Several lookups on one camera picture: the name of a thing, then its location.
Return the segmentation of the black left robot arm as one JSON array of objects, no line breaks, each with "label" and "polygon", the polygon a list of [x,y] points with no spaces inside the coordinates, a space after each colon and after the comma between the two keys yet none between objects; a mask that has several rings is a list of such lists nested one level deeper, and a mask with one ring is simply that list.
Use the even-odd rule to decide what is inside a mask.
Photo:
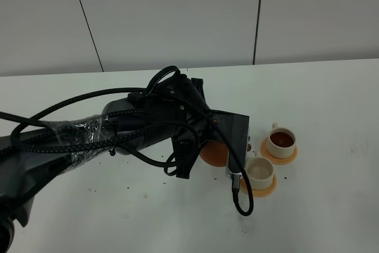
[{"label": "black left robot arm", "polygon": [[[108,103],[100,115],[76,121],[46,121],[71,104],[110,94],[127,94]],[[211,111],[203,80],[185,75],[159,77],[146,88],[111,88],[57,103],[29,119],[2,113],[16,128],[1,138],[1,251],[15,235],[14,222],[27,225],[35,195],[57,176],[103,153],[133,155],[166,175],[189,178]]]}]

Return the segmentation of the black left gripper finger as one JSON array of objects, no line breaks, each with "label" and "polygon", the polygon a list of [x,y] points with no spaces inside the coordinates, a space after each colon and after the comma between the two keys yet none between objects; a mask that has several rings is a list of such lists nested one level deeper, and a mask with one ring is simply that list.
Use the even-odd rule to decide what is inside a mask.
[{"label": "black left gripper finger", "polygon": [[181,164],[176,170],[175,176],[181,179],[189,179],[191,170],[198,159],[201,152],[201,148],[196,148],[193,153],[190,153],[185,159],[182,160],[183,164]]}]

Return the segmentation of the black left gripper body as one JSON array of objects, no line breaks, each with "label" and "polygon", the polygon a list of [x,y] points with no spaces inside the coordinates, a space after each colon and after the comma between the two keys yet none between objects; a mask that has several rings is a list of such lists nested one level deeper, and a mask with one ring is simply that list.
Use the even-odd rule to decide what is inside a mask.
[{"label": "black left gripper body", "polygon": [[172,154],[166,164],[193,164],[201,148],[212,138],[213,112],[205,101],[203,80],[172,76],[166,80],[156,76],[143,91],[127,97],[127,153],[140,160],[156,161],[140,150],[165,139],[172,142]]}]

